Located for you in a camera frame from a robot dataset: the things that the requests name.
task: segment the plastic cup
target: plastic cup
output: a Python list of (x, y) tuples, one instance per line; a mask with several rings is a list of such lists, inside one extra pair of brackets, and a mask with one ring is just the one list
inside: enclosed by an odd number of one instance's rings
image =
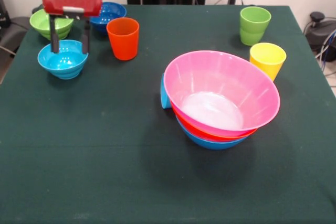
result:
[(252, 46), (258, 43), (271, 20), (271, 13), (257, 6), (245, 7), (240, 11), (240, 40)]
[(106, 30), (115, 57), (131, 60), (138, 53), (139, 23), (132, 18), (116, 18), (110, 21)]
[(286, 59), (286, 52), (271, 43), (258, 43), (250, 49), (250, 62), (274, 81)]

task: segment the blue bowl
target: blue bowl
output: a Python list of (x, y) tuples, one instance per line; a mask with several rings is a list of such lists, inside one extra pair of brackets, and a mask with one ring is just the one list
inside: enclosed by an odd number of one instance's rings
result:
[(107, 35), (106, 25), (115, 18), (126, 16), (126, 8), (121, 4), (113, 2), (103, 2), (101, 4), (99, 17), (90, 19), (92, 26), (100, 33)]
[(237, 140), (233, 140), (231, 142), (211, 142), (208, 140), (204, 140), (202, 138), (199, 138), (198, 136), (195, 136), (194, 134), (190, 133), (182, 124), (181, 122), (178, 120), (178, 118), (176, 118), (177, 121), (179, 122), (180, 126), (182, 127), (184, 133), (197, 145), (209, 149), (209, 150), (224, 150), (224, 149), (228, 149), (231, 148), (239, 143), (241, 143), (245, 138), (247, 138), (247, 136), (237, 139)]
[(171, 109), (172, 105), (166, 93), (166, 89), (164, 88), (163, 76), (164, 74), (162, 74), (162, 77), (161, 77), (161, 87), (160, 87), (161, 106), (163, 109)]
[(82, 43), (76, 40), (60, 40), (59, 53), (51, 52), (50, 44), (37, 56), (38, 63), (59, 79), (75, 78), (84, 67), (89, 54), (82, 53)]

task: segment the yellow cup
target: yellow cup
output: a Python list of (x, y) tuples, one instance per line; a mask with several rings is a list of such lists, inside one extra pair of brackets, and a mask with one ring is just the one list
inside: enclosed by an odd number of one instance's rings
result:
[(274, 81), (283, 62), (286, 52), (271, 43), (257, 43), (250, 49), (250, 62), (265, 72)]

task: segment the pink bowl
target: pink bowl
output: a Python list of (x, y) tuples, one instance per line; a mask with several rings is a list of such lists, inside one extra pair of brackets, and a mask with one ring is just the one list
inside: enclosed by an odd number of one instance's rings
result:
[(178, 56), (166, 68), (164, 87), (178, 114), (213, 135), (240, 136), (278, 113), (274, 83), (250, 62), (218, 51)]

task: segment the bowl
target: bowl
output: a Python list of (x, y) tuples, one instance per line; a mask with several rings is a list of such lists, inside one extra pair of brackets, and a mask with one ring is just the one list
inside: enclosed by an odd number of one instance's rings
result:
[(197, 145), (209, 149), (209, 150), (224, 150), (224, 149), (228, 149), (231, 148), (239, 143), (241, 143), (245, 138), (242, 137), (240, 139), (231, 141), (231, 142), (212, 142), (212, 141), (208, 141), (205, 139), (202, 139), (200, 137), (195, 136), (194, 134), (190, 133), (182, 124), (181, 122), (178, 120), (178, 118), (176, 118), (177, 121), (179, 122), (182, 130), (184, 131), (184, 133)]
[(172, 105), (170, 103), (170, 100), (168, 98), (168, 95), (164, 89), (164, 84), (163, 84), (163, 75), (161, 77), (161, 85), (160, 85), (160, 98), (161, 98), (161, 107), (163, 109), (170, 109), (172, 108)]
[(175, 116), (178, 119), (179, 123), (181, 125), (183, 125), (183, 127), (189, 133), (191, 133), (191, 134), (193, 134), (193, 135), (195, 135), (195, 136), (197, 136), (197, 137), (199, 137), (199, 138), (201, 138), (203, 140), (208, 140), (208, 141), (212, 141), (212, 142), (231, 142), (231, 141), (243, 138), (243, 137), (248, 137), (248, 136), (252, 135), (253, 133), (255, 133), (258, 130), (258, 129), (254, 129), (254, 130), (251, 130), (248, 133), (240, 135), (240, 136), (227, 136), (227, 137), (224, 137), (224, 136), (211, 135), (211, 134), (203, 132), (203, 131), (199, 130), (198, 128), (196, 128), (196, 127), (192, 126), (191, 124), (189, 124), (186, 120), (184, 120), (178, 114), (178, 112), (176, 111), (176, 108), (174, 106), (172, 106), (172, 109), (173, 109), (173, 111), (175, 113)]
[(241, 136), (269, 123), (280, 109), (274, 83), (250, 62), (219, 51), (194, 51), (167, 66), (164, 87), (177, 113), (199, 130)]
[(115, 18), (126, 16), (126, 8), (114, 2), (103, 2), (101, 4), (99, 17), (90, 19), (92, 26), (100, 33), (107, 35), (106, 25)]
[[(43, 37), (50, 40), (49, 14), (44, 9), (35, 12), (29, 19), (30, 25), (37, 30)], [(59, 39), (65, 39), (72, 27), (73, 19), (56, 18), (55, 30)]]
[(50, 44), (38, 54), (38, 63), (59, 79), (75, 78), (84, 67), (89, 54), (82, 53), (82, 43), (76, 40), (60, 40), (59, 53), (51, 52)]

